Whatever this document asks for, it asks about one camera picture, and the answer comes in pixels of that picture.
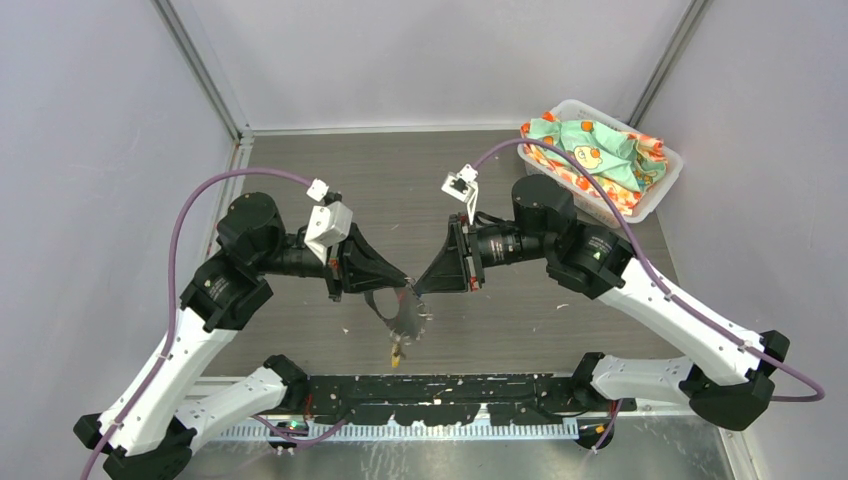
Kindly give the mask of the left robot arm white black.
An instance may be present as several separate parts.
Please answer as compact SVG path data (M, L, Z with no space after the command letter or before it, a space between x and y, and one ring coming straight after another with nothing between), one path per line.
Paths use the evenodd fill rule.
M218 251L172 296L174 316L157 350L110 408L75 424L75 435L104 457L112 479L172 479L242 420L304 408L308 375L282 355L216 394L187 400L206 367L271 298L268 275L320 279L333 300L407 283L337 197L314 207L308 224L290 233L269 195L248 193L231 203L217 232Z

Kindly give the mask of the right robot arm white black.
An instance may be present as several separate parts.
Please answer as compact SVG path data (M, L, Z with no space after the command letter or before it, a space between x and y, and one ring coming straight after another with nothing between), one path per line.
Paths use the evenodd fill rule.
M688 406L702 419L742 431L772 402L772 374L789 340L757 333L704 307L637 256L612 230L581 221L570 191L543 176L517 180L513 216L450 217L446 241L415 284L419 294L479 289L488 269L544 260L559 286L615 308L679 351L666 360L583 356L571 377L571 397L584 410L642 398Z

